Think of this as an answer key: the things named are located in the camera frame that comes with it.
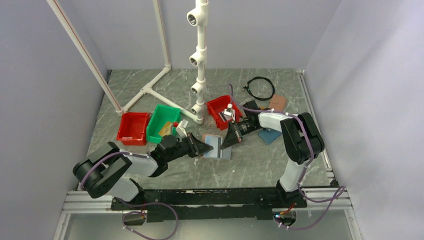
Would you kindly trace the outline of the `orange credit card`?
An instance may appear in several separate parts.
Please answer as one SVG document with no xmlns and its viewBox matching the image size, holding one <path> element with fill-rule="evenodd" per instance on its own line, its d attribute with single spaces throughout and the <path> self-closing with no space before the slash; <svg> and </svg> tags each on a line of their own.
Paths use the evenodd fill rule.
<svg viewBox="0 0 424 240">
<path fill-rule="evenodd" d="M 164 123 L 163 127 L 159 130 L 158 135 L 164 137 L 166 135 L 173 134 L 173 125 L 174 123 L 171 121 L 167 121 Z"/>
</svg>

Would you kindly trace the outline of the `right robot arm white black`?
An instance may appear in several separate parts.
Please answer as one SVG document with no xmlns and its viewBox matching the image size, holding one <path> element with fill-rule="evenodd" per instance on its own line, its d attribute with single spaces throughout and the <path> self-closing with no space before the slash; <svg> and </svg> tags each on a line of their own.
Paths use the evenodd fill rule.
<svg viewBox="0 0 424 240">
<path fill-rule="evenodd" d="M 239 144 L 244 135 L 259 129 L 281 133 L 289 161 L 277 181 L 275 200 L 280 207 L 287 208 L 301 194 L 300 185 L 306 174 L 306 167 L 325 150 L 324 140 L 309 112 L 289 114 L 261 110 L 254 100 L 242 107 L 246 119 L 228 123 L 228 130 L 220 147 L 226 149 Z"/>
</svg>

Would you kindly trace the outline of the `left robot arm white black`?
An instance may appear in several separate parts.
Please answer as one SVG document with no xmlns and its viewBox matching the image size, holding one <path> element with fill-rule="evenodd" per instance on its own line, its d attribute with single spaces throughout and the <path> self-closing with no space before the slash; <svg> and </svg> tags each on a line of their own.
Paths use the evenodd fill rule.
<svg viewBox="0 0 424 240">
<path fill-rule="evenodd" d="M 168 169 L 169 162 L 184 156 L 195 158 L 211 150 L 213 146 L 191 133 L 183 138 L 165 135 L 153 151 L 145 154 L 125 151 L 107 142 L 78 162 L 72 173 L 79 181 L 79 190 L 88 192 L 93 199 L 109 195 L 137 210 L 144 203 L 143 188 L 135 180 L 125 178 L 125 174 L 155 178 Z"/>
</svg>

